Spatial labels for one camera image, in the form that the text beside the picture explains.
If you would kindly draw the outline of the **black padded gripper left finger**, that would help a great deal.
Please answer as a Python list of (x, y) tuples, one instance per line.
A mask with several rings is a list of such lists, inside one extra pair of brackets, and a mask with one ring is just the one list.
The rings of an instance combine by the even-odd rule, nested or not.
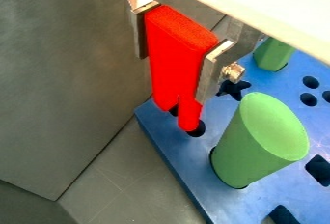
[(145, 15), (161, 6), (157, 0), (129, 0), (134, 32), (135, 54), (139, 59), (149, 56)]

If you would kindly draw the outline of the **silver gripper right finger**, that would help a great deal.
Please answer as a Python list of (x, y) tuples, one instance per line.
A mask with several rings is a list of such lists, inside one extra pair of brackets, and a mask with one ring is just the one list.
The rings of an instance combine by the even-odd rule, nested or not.
[(238, 60), (247, 55), (259, 39), (262, 32), (247, 24), (225, 16), (213, 29), (219, 43), (206, 53), (202, 61), (202, 71), (195, 99), (205, 103), (219, 91), (221, 84), (230, 80), (238, 83), (245, 68)]

